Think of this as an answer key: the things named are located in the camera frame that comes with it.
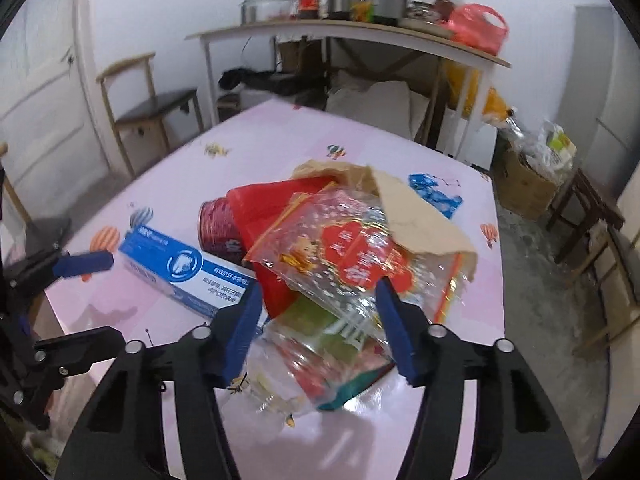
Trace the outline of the glass bowl on shelf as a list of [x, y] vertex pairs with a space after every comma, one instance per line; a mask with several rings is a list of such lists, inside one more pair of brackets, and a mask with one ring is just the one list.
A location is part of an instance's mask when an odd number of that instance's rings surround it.
[[240, 4], [241, 24], [286, 21], [297, 13], [297, 0], [244, 0]]

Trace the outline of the red drink can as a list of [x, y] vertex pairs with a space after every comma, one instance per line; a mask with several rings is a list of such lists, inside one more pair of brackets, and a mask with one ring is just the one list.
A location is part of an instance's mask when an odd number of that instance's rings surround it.
[[198, 242], [204, 252], [235, 264], [242, 262], [246, 250], [225, 197], [202, 203], [198, 214]]

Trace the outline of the grey refrigerator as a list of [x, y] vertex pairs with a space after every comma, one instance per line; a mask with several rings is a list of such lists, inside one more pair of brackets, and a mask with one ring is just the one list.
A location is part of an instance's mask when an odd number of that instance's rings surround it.
[[555, 122], [577, 148], [574, 166], [620, 194], [625, 149], [603, 125], [614, 75], [616, 17], [609, 6], [576, 6], [573, 52]]

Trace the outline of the blue toothpaste box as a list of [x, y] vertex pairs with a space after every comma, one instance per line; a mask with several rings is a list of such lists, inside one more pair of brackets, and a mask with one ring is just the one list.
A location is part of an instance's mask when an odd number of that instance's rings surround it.
[[129, 231], [119, 253], [138, 278], [209, 320], [218, 311], [238, 304], [257, 283], [253, 271], [149, 226]]

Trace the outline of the green label plastic bottle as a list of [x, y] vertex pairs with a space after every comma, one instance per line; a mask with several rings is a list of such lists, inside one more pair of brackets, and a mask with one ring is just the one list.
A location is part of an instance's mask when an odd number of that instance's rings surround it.
[[304, 296], [262, 326], [236, 383], [261, 411], [335, 411], [395, 366], [384, 344]]

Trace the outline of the wooden chair dark seat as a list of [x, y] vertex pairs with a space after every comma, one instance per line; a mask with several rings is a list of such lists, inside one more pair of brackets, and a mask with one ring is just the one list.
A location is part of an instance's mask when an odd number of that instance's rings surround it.
[[[134, 166], [132, 166], [132, 161], [125, 143], [122, 140], [122, 130], [138, 131], [149, 128], [155, 129], [160, 134], [160, 146], [165, 155], [170, 154], [174, 150], [170, 146], [168, 139], [165, 118], [175, 110], [181, 110], [184, 114], [189, 114], [190, 110], [193, 110], [196, 124], [198, 125], [198, 133], [202, 134], [205, 132], [197, 88], [185, 88], [160, 93], [156, 91], [152, 74], [152, 61], [155, 55], [155, 52], [145, 52], [132, 56], [131, 58], [124, 58], [107, 66], [107, 68], [104, 68], [104, 70], [96, 76], [96, 83], [100, 87], [101, 98], [108, 122], [110, 123], [119, 154], [122, 156], [127, 174], [130, 178], [134, 178], [136, 172], [134, 171]], [[148, 96], [124, 114], [115, 117], [110, 97], [108, 96], [108, 86], [118, 76], [122, 76], [122, 74], [128, 72], [128, 70], [142, 70]]]

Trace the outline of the red plastic bag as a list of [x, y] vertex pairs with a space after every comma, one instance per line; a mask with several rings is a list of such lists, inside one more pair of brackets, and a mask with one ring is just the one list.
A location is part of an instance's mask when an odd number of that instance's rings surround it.
[[478, 3], [457, 6], [446, 27], [455, 42], [491, 55], [498, 55], [509, 36], [509, 25], [502, 15]]

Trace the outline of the yellow bag under shelf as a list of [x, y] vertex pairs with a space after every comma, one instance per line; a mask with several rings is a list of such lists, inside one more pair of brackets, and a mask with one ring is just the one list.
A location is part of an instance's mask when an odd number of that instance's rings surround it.
[[[468, 70], [464, 65], [449, 60], [444, 62], [444, 69], [449, 89], [448, 107], [450, 110], [455, 110], [458, 107], [459, 100], [462, 96], [466, 73], [469, 72], [471, 74], [469, 85], [466, 87], [462, 110], [462, 116], [464, 118], [469, 118], [472, 112], [472, 106], [475, 104], [476, 100], [480, 71], [474, 70], [474, 68], [472, 68], [472, 70]], [[506, 118], [508, 118], [509, 112], [510, 107], [508, 107], [506, 101], [502, 96], [500, 96], [494, 87], [490, 87], [483, 108], [482, 117], [484, 121], [489, 122], [490, 124], [504, 122]]]

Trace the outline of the cardboard box with trash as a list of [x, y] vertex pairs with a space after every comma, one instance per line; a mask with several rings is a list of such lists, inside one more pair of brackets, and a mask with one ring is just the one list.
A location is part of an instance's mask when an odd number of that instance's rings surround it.
[[577, 148], [555, 122], [541, 129], [522, 129], [513, 117], [498, 128], [494, 169], [498, 199], [503, 208], [528, 220], [537, 220], [548, 209], [573, 170]]

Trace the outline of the wooden chair by mattress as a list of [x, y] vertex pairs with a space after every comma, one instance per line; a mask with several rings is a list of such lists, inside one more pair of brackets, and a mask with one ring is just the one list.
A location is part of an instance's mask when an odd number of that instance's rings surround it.
[[602, 294], [605, 322], [585, 336], [573, 356], [585, 356], [592, 348], [610, 348], [639, 325], [639, 232], [628, 237], [608, 224], [599, 226], [586, 258], [570, 272], [566, 287], [593, 270], [596, 289]]

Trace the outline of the dark wooden stool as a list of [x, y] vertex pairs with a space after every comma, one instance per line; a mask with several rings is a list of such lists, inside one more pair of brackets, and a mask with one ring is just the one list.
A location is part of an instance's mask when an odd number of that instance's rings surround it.
[[[564, 210], [573, 198], [582, 208], [582, 220], [579, 222], [573, 222], [564, 217]], [[549, 210], [551, 216], [546, 224], [547, 231], [551, 231], [558, 222], [572, 229], [570, 236], [554, 256], [553, 261], [556, 264], [563, 262], [599, 221], [604, 221], [608, 226], [618, 230], [626, 221], [613, 196], [582, 169], [575, 171], [574, 176], [565, 185], [559, 203], [550, 206]]]

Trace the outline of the beige paper napkin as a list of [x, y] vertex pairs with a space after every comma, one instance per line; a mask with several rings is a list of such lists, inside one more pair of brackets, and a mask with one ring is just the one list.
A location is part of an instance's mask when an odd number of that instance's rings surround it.
[[413, 255], [461, 254], [463, 273], [474, 281], [478, 255], [470, 238], [404, 182], [371, 166], [309, 159], [290, 179], [331, 177], [338, 184], [371, 193], [381, 201], [393, 240]]

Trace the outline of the clear red snack bag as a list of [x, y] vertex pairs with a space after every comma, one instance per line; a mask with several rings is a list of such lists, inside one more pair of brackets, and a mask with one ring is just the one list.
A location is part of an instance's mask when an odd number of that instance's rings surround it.
[[400, 299], [442, 322], [464, 289], [461, 254], [413, 255], [390, 234], [378, 197], [334, 184], [300, 193], [250, 248], [247, 259], [324, 310], [383, 342], [375, 285], [389, 278]]

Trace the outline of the red sauce jar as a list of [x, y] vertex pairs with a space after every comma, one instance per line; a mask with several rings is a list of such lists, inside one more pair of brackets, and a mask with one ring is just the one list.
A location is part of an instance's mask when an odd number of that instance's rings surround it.
[[300, 20], [318, 20], [320, 0], [298, 0], [297, 16]]

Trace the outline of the black cloth under shelf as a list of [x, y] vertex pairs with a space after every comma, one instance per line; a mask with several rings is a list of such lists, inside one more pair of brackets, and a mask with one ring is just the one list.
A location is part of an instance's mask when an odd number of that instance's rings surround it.
[[278, 72], [256, 72], [250, 68], [238, 67], [226, 70], [218, 80], [218, 87], [231, 91], [240, 85], [253, 90], [262, 90], [277, 94], [278, 96], [294, 96], [305, 90], [305, 85], [294, 74]]

